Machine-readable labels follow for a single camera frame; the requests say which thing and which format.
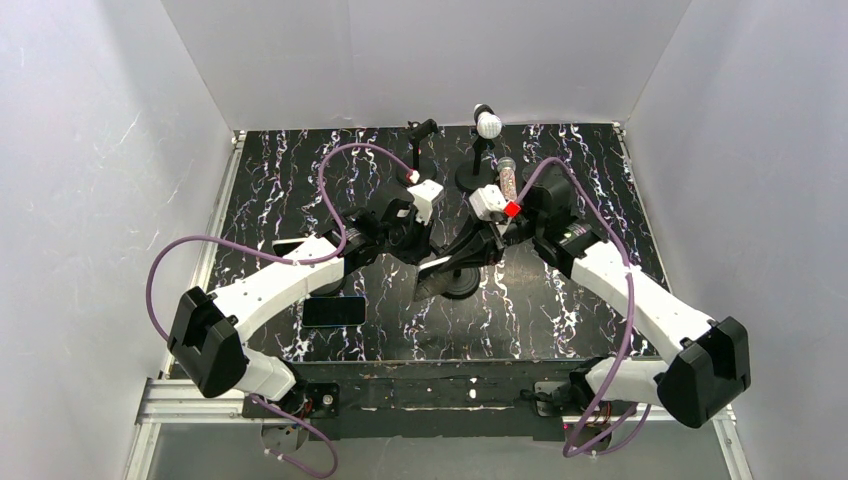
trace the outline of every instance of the smartphone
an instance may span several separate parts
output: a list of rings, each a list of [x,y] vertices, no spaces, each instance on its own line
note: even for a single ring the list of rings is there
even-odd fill
[[[312,297],[303,302],[307,328],[355,327],[365,323],[365,297]]]

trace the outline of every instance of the white backdrop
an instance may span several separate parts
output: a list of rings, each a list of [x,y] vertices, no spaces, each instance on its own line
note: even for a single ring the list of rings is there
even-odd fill
[[[748,327],[758,479],[848,470],[846,24],[845,2],[694,0],[628,124],[675,293]]]
[[[0,14],[0,477],[113,480],[164,342],[153,256],[203,232],[230,132],[158,0]],[[197,249],[158,275],[170,324]]]
[[[163,0],[233,129],[624,120],[690,0]]]

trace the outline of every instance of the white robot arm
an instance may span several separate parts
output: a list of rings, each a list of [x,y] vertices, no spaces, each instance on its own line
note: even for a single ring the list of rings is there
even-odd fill
[[[416,299],[441,293],[451,271],[496,264],[505,248],[532,240],[546,263],[625,315],[628,287],[621,255],[581,219],[561,172],[539,176],[523,200],[511,209],[513,202],[497,186],[476,190],[469,202],[473,215],[460,234],[419,270]],[[627,268],[637,292],[634,327],[661,359],[624,359],[602,399],[662,405],[696,428],[750,385],[747,331],[732,317],[719,322],[683,303],[638,266]],[[559,406],[585,408],[602,390],[614,361],[594,358],[574,370],[565,391],[558,392]]]
[[[345,216],[347,246],[339,257],[313,265],[273,263],[209,294],[199,287],[183,294],[168,348],[204,396],[234,388],[279,401],[297,383],[294,373],[281,359],[246,346],[265,322],[378,255],[412,264],[430,255],[433,207],[444,197],[443,187],[425,180],[392,188],[378,191],[369,208]],[[284,258],[323,257],[336,250],[338,240],[339,231],[331,228],[299,240]]]

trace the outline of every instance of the table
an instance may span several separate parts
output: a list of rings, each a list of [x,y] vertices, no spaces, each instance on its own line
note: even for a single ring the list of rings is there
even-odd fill
[[[629,160],[612,124],[507,125],[484,161],[510,156],[520,170],[548,156],[566,159],[592,200],[622,237],[630,259],[665,286]],[[446,197],[433,239],[449,243],[469,212],[453,183],[456,166],[472,158],[470,127],[440,128],[422,143],[435,159]],[[271,242],[303,236],[329,219],[317,188],[323,155],[350,142],[382,146],[402,156],[409,144],[400,128],[278,130],[247,133],[222,236],[271,252]],[[367,149],[334,158],[327,190],[343,209],[364,205],[394,181],[393,165]],[[264,261],[219,249],[209,288],[254,273]],[[483,269],[481,288],[466,300],[412,302],[415,268],[384,256],[348,279],[345,295],[366,295],[367,322],[356,328],[305,329],[301,305],[281,312],[249,342],[251,348],[294,362],[549,360],[606,355],[621,342],[623,321],[594,294],[544,264],[530,242],[511,247],[500,265]],[[634,355],[655,355],[639,335]]]

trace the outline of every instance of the purple cable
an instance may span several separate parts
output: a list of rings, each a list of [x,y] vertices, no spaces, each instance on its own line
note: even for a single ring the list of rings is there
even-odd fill
[[[309,430],[316,437],[320,438],[321,441],[323,441],[324,443],[327,444],[327,448],[330,449],[330,453],[333,454],[333,468],[331,468],[328,472],[318,472],[318,471],[313,470],[311,467],[304,465],[299,460],[292,458],[292,457],[290,457],[290,456],[288,456],[288,455],[286,455],[286,454],[284,454],[284,453],[282,453],[278,450],[274,450],[274,449],[269,448],[268,449],[269,452],[273,453],[275,457],[281,458],[283,461],[291,463],[295,467],[306,472],[306,474],[308,474],[312,477],[315,477],[315,478],[327,478],[330,475],[336,473],[336,469],[339,468],[339,453],[336,451],[336,447],[335,447],[335,445],[333,445],[333,442],[329,438],[327,438],[327,436],[324,435],[321,432],[321,430],[318,430],[317,428],[310,425],[308,422],[301,420],[301,419],[295,417],[294,415],[292,415],[290,413],[286,413],[286,412],[280,410],[277,406],[272,405],[272,404],[266,402],[265,400],[263,400],[262,397],[260,397],[259,395],[256,395],[256,394],[250,395],[250,400],[253,401],[253,403],[256,403],[256,404],[262,406],[263,408],[265,408],[266,410],[268,410],[271,413],[275,413],[275,414],[277,414],[277,415],[279,415],[279,416],[281,416],[285,419],[293,421],[294,423],[300,425],[301,427]]]
[[[159,320],[156,318],[156,313],[153,311],[153,278],[156,276],[156,269],[159,268],[159,263],[162,262],[162,259],[165,258],[165,255],[168,254],[171,250],[183,243],[188,242],[212,242],[221,245],[222,247],[232,248],[233,250],[237,250],[242,253],[247,253],[249,255],[253,255],[255,257],[261,258],[263,260],[268,260],[271,262],[282,263],[285,265],[314,265],[316,263],[326,262],[332,258],[335,258],[338,254],[344,251],[344,247],[347,244],[347,235],[345,233],[344,222],[342,222],[341,217],[338,212],[336,212],[335,207],[333,207],[333,203],[330,201],[330,197],[327,195],[327,190],[324,187],[324,168],[327,166],[327,162],[333,158],[339,152],[344,150],[349,150],[351,148],[370,148],[377,152],[386,155],[391,160],[400,166],[400,168],[405,169],[407,172],[412,172],[412,169],[409,168],[401,159],[396,157],[392,152],[386,150],[385,148],[378,147],[376,145],[371,145],[370,143],[348,143],[346,145],[341,145],[339,147],[334,148],[330,153],[328,153],[324,159],[321,161],[321,165],[318,166],[318,191],[321,193],[321,198],[324,200],[324,203],[327,204],[327,210],[330,211],[330,216],[333,217],[333,220],[336,222],[336,225],[339,227],[339,235],[341,236],[341,241],[339,242],[339,246],[333,253],[328,255],[324,255],[323,257],[318,258],[304,258],[302,260],[289,260],[286,258],[280,258],[276,255],[260,252],[259,250],[252,249],[250,247],[246,247],[244,245],[239,245],[235,242],[230,242],[229,240],[224,240],[223,238],[212,237],[209,235],[189,235],[187,237],[178,238],[173,242],[169,243],[159,252],[159,255],[156,255],[156,258],[153,259],[153,264],[150,265],[150,272],[147,274],[147,287],[145,288],[144,297],[147,302],[147,315],[150,317],[150,321],[153,322],[153,328],[159,332],[159,335],[167,342],[168,334],[165,332],[165,329],[162,328],[162,324],[159,323]]]
[[[182,245],[183,243],[188,243],[188,242],[217,243],[218,245],[221,245],[223,247],[229,247],[229,248],[232,248],[233,250],[237,250],[237,251],[242,252],[242,253],[247,253],[249,255],[253,255],[255,257],[261,258],[263,260],[282,263],[282,264],[285,264],[285,265],[314,265],[316,263],[326,262],[327,260],[335,258],[338,254],[342,253],[342,251],[344,251],[345,245],[347,244],[347,234],[345,233],[344,222],[342,222],[341,217],[339,216],[338,212],[336,212],[336,209],[333,207],[333,203],[330,200],[330,197],[327,195],[327,190],[324,187],[324,168],[327,166],[327,162],[329,162],[330,159],[333,158],[339,152],[342,152],[344,150],[348,150],[348,149],[351,149],[351,148],[357,148],[357,147],[359,147],[359,148],[370,148],[372,150],[380,152],[383,155],[386,155],[387,157],[389,157],[395,163],[397,163],[398,166],[400,168],[404,169],[406,172],[412,172],[412,169],[409,168],[405,163],[403,163],[403,161],[401,161],[401,159],[396,157],[392,152],[386,150],[385,148],[378,147],[376,145],[371,145],[370,143],[348,143],[346,145],[341,145],[341,146],[336,147],[333,150],[331,150],[330,153],[328,153],[324,157],[324,159],[321,161],[321,165],[318,166],[318,191],[321,193],[321,198],[327,204],[327,210],[330,211],[330,216],[333,217],[333,220],[336,222],[336,225],[339,227],[339,235],[341,236],[341,241],[339,242],[339,246],[336,248],[336,250],[333,253],[330,253],[328,255],[325,255],[325,256],[319,257],[319,258],[304,258],[303,260],[289,260],[289,259],[285,259],[285,258],[280,258],[280,257],[278,257],[276,255],[272,255],[270,253],[264,253],[264,252],[261,252],[259,250],[255,250],[253,248],[246,247],[244,245],[239,245],[235,242],[230,242],[229,240],[224,240],[223,238],[212,237],[212,236],[209,236],[209,235],[190,235],[190,236],[187,236],[187,237],[182,237],[182,238],[179,238],[177,240],[174,240],[173,242],[166,245],[165,248],[163,248],[162,251],[159,252],[158,255],[156,255],[156,258],[153,259],[153,263],[150,265],[150,272],[147,274],[147,286],[146,286],[145,292],[144,292],[144,299],[145,299],[145,302],[147,303],[147,315],[150,316],[150,321],[153,323],[153,328],[155,328],[156,331],[159,332],[159,335],[162,337],[162,339],[167,342],[168,341],[168,334],[165,332],[165,329],[162,328],[162,324],[159,323],[159,320],[156,318],[156,313],[153,311],[153,279],[156,276],[156,269],[159,268],[159,264],[162,262],[162,259],[165,258],[165,255],[167,255],[168,252],[170,252],[171,250],[173,250],[177,246]],[[335,473],[336,469],[339,466],[339,456],[338,456],[338,453],[336,452],[336,447],[333,446],[333,442],[331,442],[330,439],[327,438],[326,435],[321,433],[320,430],[313,427],[312,425],[309,425],[307,422],[280,410],[279,408],[271,405],[270,403],[266,402],[265,400],[263,400],[262,398],[260,398],[257,395],[250,395],[250,398],[251,398],[251,400],[253,400],[254,403],[261,405],[262,407],[264,407],[268,411],[276,413],[277,415],[279,415],[283,418],[287,418],[287,419],[297,423],[298,425],[301,425],[303,428],[309,430],[310,432],[315,434],[318,438],[320,438],[324,443],[326,443],[327,447],[330,449],[330,453],[333,454],[333,468],[331,468],[330,471],[327,472],[327,473],[317,472],[317,471],[313,470],[312,468],[307,467],[303,463],[295,460],[294,458],[289,457],[288,455],[284,455],[283,453],[278,452],[276,450],[270,450],[269,449],[269,451],[273,452],[278,457],[282,457],[285,461],[291,463],[292,465],[296,466],[297,468],[303,470],[304,472],[306,472],[307,474],[309,474],[309,475],[311,475],[315,478],[327,478],[330,475],[332,475],[333,473]]]
[[[627,249],[624,248],[624,243],[618,238],[618,235],[615,234],[612,227],[610,227],[609,223],[604,219],[601,212],[598,210],[598,207],[592,202],[589,195],[583,190],[583,187],[580,185],[580,182],[577,181],[577,177],[574,176],[574,173],[568,168],[568,165],[565,164],[562,160],[556,157],[549,157],[542,161],[530,178],[527,180],[527,184],[524,185],[524,188],[521,190],[521,193],[518,194],[518,198],[516,199],[516,203],[521,204],[524,200],[524,197],[527,195],[527,192],[530,191],[530,187],[536,182],[536,179],[539,178],[539,175],[552,163],[557,164],[562,170],[568,175],[571,180],[572,185],[574,186],[577,193],[583,198],[586,202],[586,205],[589,206],[589,209],[592,210],[592,213],[595,217],[598,218],[598,221],[601,223],[601,226],[604,227],[604,230],[607,231],[609,235],[610,241],[615,245],[615,248],[618,250],[618,253],[621,254],[621,263],[624,264],[625,268],[630,267],[630,258],[627,255]],[[612,367],[610,367],[609,372],[607,373],[606,378],[601,383],[601,386],[598,388],[598,391],[595,392],[595,398],[589,402],[589,405],[586,407],[586,410],[583,412],[583,415],[580,416],[580,420],[577,422],[577,425],[574,427],[574,430],[571,432],[571,435],[568,436],[568,439],[565,441],[565,446],[562,448],[562,454],[565,457],[574,457],[576,455],[580,455],[581,453],[587,453],[591,447],[593,447],[596,443],[603,440],[607,435],[613,432],[616,428],[621,426],[627,417],[633,415],[636,412],[636,405],[633,404],[630,408],[627,409],[624,415],[622,415],[615,423],[613,423],[608,429],[604,430],[600,434],[596,435],[594,438],[584,443],[579,447],[575,447],[574,443],[577,440],[577,436],[583,431],[583,428],[586,426],[586,423],[589,421],[589,417],[592,416],[595,408],[601,403],[601,400],[604,397],[604,394],[609,389],[610,384],[612,383],[613,378],[615,378],[615,374],[618,373],[618,368],[621,366],[621,362],[624,361],[624,357],[627,356],[627,351],[630,349],[630,341],[633,337],[633,315],[635,311],[635,301],[633,297],[633,275],[628,271],[625,274],[625,279],[627,280],[627,314],[624,317],[624,340],[621,342],[621,346],[618,348],[618,351],[615,355],[615,360],[613,361]],[[642,415],[642,419],[639,421],[639,424],[636,425],[636,429],[620,444],[616,445],[613,448],[607,449],[603,452],[598,452],[601,455],[615,452],[632,440],[637,433],[642,429],[642,426],[645,423],[645,420],[648,418],[648,414],[650,413],[651,408],[650,405],[645,409],[644,415]]]

